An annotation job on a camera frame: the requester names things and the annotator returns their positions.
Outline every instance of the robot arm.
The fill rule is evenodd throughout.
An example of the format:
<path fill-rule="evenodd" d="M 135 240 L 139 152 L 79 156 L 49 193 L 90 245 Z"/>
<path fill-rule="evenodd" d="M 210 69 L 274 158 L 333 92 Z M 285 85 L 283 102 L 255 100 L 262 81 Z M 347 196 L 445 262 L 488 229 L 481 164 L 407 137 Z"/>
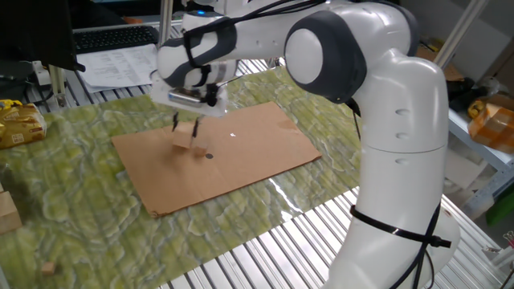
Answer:
<path fill-rule="evenodd" d="M 269 5 L 272 10 L 263 8 Z M 270 14 L 291 5 L 297 5 L 294 12 Z M 262 13 L 266 17 L 237 22 Z M 420 249 L 426 242 L 400 237 L 402 231 L 418 239 L 434 231 L 451 241 L 450 249 L 426 249 L 435 271 L 450 261 L 459 227 L 439 212 L 448 134 L 446 82 L 433 63 L 411 57 L 418 40 L 407 11 L 386 2 L 254 0 L 228 17 L 188 14 L 183 28 L 184 39 L 171 39 L 159 51 L 154 101 L 221 116 L 226 94 L 217 83 L 233 78 L 236 59 L 284 56 L 289 74 L 304 90 L 334 104 L 350 99 L 359 104 L 361 188 L 354 211 L 397 230 L 379 230 L 354 218 L 325 288 L 422 287 L 430 279 Z M 422 270 L 408 271 L 413 264 L 423 264 Z"/>

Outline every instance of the small wooden cube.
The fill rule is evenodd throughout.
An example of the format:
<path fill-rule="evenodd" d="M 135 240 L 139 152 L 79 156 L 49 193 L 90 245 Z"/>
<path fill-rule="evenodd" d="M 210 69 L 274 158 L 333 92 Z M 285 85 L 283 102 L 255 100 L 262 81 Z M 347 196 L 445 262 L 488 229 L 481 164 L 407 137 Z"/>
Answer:
<path fill-rule="evenodd" d="M 41 272 L 43 273 L 43 275 L 52 276 L 55 273 L 55 263 L 44 263 L 43 268 L 41 268 Z"/>
<path fill-rule="evenodd" d="M 179 122 L 173 132 L 173 145 L 191 148 L 191 138 L 193 138 L 194 123 Z"/>
<path fill-rule="evenodd" d="M 207 144 L 195 144 L 193 151 L 195 157 L 204 157 L 207 154 Z"/>
<path fill-rule="evenodd" d="M 0 193 L 0 234 L 22 227 L 22 220 L 9 192 Z"/>

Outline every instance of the yellow package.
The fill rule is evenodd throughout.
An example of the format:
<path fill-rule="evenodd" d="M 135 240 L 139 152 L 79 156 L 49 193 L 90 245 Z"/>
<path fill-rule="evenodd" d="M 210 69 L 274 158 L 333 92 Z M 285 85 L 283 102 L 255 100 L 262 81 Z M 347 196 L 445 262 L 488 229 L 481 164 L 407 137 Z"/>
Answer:
<path fill-rule="evenodd" d="M 33 104 L 0 100 L 0 149 L 42 140 L 47 123 Z"/>

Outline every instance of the green marbled mat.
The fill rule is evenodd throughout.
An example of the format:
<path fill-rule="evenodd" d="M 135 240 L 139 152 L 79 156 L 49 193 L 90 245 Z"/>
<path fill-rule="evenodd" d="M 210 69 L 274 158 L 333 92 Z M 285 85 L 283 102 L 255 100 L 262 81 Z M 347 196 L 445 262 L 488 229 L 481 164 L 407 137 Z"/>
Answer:
<path fill-rule="evenodd" d="M 360 145 L 346 106 L 302 91 L 283 69 L 244 76 L 228 91 L 230 110 L 275 101 L 321 160 L 156 220 L 111 136 L 171 125 L 171 108 L 139 96 L 46 114 L 45 141 L 0 151 L 0 181 L 24 223 L 0 236 L 11 287 L 153 289 L 358 184 Z M 40 272 L 48 260 L 57 264 L 50 277 Z"/>

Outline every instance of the cardboard sheet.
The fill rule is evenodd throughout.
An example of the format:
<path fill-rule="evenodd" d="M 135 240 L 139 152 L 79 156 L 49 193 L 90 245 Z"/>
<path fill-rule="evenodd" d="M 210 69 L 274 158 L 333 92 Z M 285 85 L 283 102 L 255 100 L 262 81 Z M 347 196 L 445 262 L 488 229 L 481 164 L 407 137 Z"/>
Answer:
<path fill-rule="evenodd" d="M 173 146 L 172 139 L 171 126 L 112 138 L 143 204 L 155 218 L 321 157 L 273 102 L 222 118 L 204 118 L 193 147 L 195 142 L 206 142 L 206 157 Z"/>

